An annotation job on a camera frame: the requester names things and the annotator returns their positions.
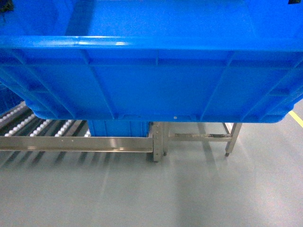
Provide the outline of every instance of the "yellow floor line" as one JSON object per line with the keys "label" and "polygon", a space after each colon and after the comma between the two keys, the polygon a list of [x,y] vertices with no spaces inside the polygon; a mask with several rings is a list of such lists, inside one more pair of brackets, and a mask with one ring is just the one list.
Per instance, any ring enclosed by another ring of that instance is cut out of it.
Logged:
{"label": "yellow floor line", "polygon": [[289,114],[295,119],[296,122],[298,122],[299,125],[303,128],[303,120],[294,112],[290,111]]}

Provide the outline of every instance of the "roller conveyor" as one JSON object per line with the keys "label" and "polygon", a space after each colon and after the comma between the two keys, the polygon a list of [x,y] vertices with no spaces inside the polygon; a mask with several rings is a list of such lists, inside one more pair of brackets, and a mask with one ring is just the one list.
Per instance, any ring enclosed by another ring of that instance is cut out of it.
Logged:
{"label": "roller conveyor", "polygon": [[87,121],[43,120],[21,103],[0,117],[0,150],[144,152],[158,162],[167,154],[169,140],[221,141],[227,142],[228,156],[241,124],[223,125],[227,134],[170,134],[168,122],[151,122],[148,137],[91,137]]}

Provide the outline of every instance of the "stainless steel frame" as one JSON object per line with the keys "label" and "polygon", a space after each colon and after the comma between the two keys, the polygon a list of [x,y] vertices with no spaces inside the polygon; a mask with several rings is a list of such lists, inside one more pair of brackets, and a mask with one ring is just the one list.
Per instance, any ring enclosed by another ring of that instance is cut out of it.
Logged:
{"label": "stainless steel frame", "polygon": [[229,126],[229,123],[223,123],[226,134],[180,134],[180,133],[169,133],[169,123],[164,123],[165,125],[165,136],[163,143],[164,155],[167,154],[168,142],[172,141],[208,141],[208,142],[227,142],[225,148],[225,156],[229,156],[236,144],[242,123],[234,123],[233,126]]}
{"label": "stainless steel frame", "polygon": [[[87,152],[145,152],[153,153],[153,161],[159,162],[168,152],[169,140],[178,141],[224,141],[227,142],[226,156],[235,145],[241,125],[235,123],[231,129],[223,123],[227,134],[169,134],[168,122],[151,122],[148,137],[84,137],[79,132],[84,121],[50,121],[27,117],[31,110],[22,107],[13,116],[5,117],[0,124],[0,150],[3,151],[87,151]],[[56,128],[55,133],[43,133],[51,122]]]}

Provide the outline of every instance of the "blue plastic crate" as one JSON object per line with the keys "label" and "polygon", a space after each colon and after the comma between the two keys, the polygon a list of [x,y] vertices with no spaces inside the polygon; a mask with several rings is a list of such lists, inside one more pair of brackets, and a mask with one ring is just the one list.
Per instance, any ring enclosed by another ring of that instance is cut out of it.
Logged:
{"label": "blue plastic crate", "polygon": [[148,122],[88,121],[92,136],[146,137]]}
{"label": "blue plastic crate", "polygon": [[0,81],[41,118],[277,122],[303,98],[303,4],[13,2]]}
{"label": "blue plastic crate", "polygon": [[3,84],[0,84],[0,115],[17,106],[23,100]]}

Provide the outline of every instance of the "epoxy floor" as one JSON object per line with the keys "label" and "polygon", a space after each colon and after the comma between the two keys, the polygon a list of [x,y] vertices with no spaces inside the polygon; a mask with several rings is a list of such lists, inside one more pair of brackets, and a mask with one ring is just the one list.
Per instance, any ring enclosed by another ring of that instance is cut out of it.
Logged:
{"label": "epoxy floor", "polygon": [[[303,102],[294,111],[303,118]],[[175,132],[224,133],[221,124],[174,123]],[[1,227],[301,227],[303,128],[243,124],[226,143],[170,142],[146,154],[1,152]]]}

